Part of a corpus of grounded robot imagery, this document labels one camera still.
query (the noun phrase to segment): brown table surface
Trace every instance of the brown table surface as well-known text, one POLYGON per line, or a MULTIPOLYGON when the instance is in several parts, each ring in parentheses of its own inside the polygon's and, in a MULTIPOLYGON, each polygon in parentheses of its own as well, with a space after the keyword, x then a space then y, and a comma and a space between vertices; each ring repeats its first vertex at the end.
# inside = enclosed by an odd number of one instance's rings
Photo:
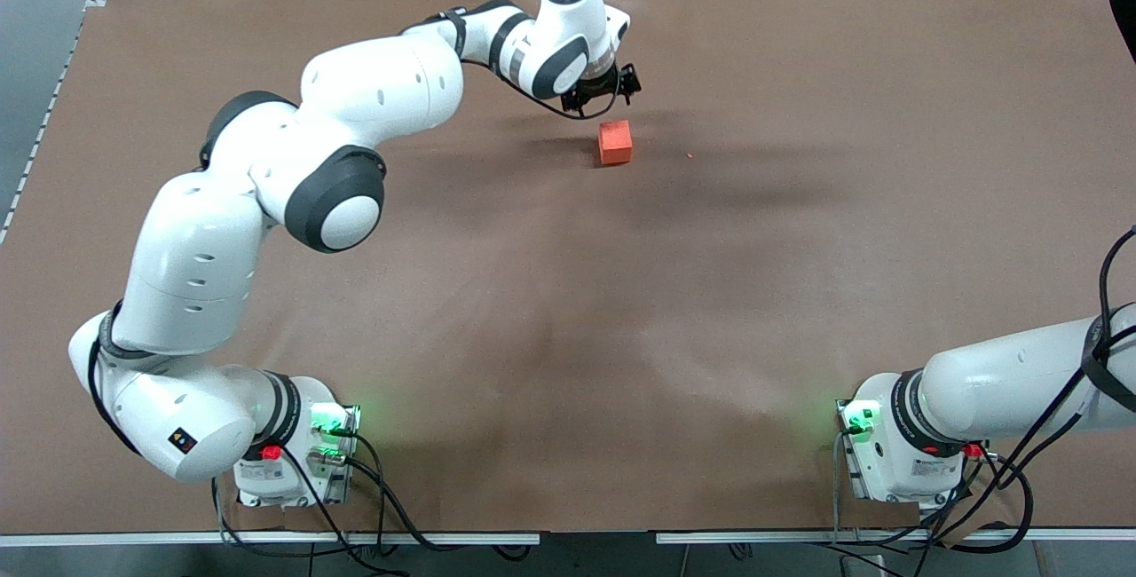
MULTIPOLYGON (((215 527, 207 486, 100 423, 68 338, 122 295, 153 193, 229 97, 295 100, 312 55, 478 2, 87 11, 0 250, 0 532, 215 527)), ((273 234, 215 353, 361 403, 423 529, 825 527, 836 399, 1094 313, 1136 221, 1136 67, 1108 0, 608 2, 644 84, 610 116, 632 164, 598 168, 596 124, 471 68, 451 123, 382 145, 378 232, 332 257, 273 234)), ((1121 254, 1114 301, 1134 270, 1121 254)), ((1130 438, 1039 459, 1035 524, 1136 525, 1130 438)), ((373 526, 366 499, 336 513, 373 526)))

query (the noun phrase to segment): warning label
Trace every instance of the warning label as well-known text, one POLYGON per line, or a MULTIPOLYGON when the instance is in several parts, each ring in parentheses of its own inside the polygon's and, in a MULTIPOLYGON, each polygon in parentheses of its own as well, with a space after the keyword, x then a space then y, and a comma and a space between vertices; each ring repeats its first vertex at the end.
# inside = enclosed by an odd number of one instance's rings
POLYGON ((284 477, 284 465, 274 461, 241 465, 241 479, 279 479, 284 477))
POLYGON ((911 475, 916 477, 946 477, 958 470, 953 460, 913 460, 911 475))

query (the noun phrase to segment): black square sticker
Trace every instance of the black square sticker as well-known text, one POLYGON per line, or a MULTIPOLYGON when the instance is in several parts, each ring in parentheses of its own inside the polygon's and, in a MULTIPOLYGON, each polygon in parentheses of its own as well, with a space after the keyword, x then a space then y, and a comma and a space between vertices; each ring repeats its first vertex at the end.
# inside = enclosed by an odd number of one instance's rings
POLYGON ((198 441, 190 436, 183 428, 178 428, 169 436, 169 443, 177 446, 177 450, 187 453, 197 446, 198 441))

